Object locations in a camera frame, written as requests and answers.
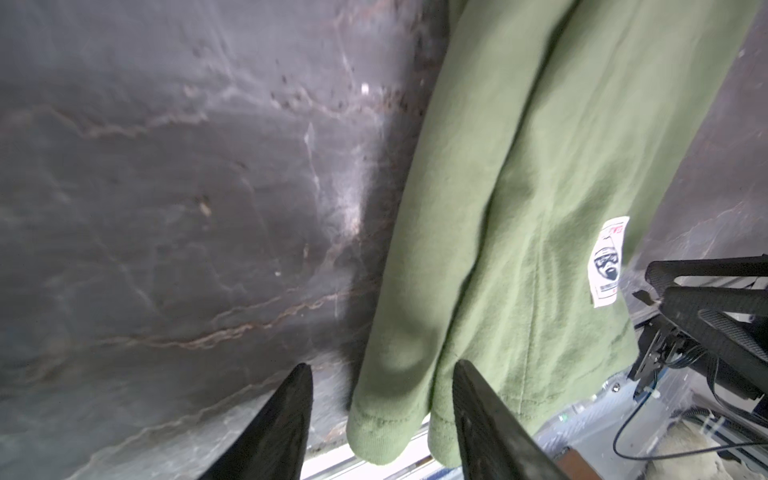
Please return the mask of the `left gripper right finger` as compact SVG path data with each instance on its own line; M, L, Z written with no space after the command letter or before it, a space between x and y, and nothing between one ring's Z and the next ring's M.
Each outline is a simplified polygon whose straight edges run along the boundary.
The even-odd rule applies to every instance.
M454 366L452 398L466 479L567 479L468 360Z

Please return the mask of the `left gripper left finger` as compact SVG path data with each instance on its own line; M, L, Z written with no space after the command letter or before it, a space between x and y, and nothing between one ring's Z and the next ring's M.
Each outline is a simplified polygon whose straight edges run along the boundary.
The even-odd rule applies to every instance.
M299 480L306 455L313 376L298 364L201 480Z

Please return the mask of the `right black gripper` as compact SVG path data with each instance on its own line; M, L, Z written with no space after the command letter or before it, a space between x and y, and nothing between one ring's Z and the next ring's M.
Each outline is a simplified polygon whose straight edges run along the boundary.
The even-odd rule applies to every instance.
M659 310L679 329L660 314L634 325L639 355L627 374L636 383L633 399L659 385L664 374L686 371L702 378L704 393L720 409L732 403L765 414L767 349L730 315L765 317L767 292L674 285L678 277L766 276L766 255L651 262L645 280L657 294L665 292Z

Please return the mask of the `green tank top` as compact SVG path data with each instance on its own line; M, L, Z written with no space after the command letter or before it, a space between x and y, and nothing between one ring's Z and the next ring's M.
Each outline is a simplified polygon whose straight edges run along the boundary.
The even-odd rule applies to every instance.
M461 463L456 362L529 434L636 359L618 288L756 1L453 1L347 439Z

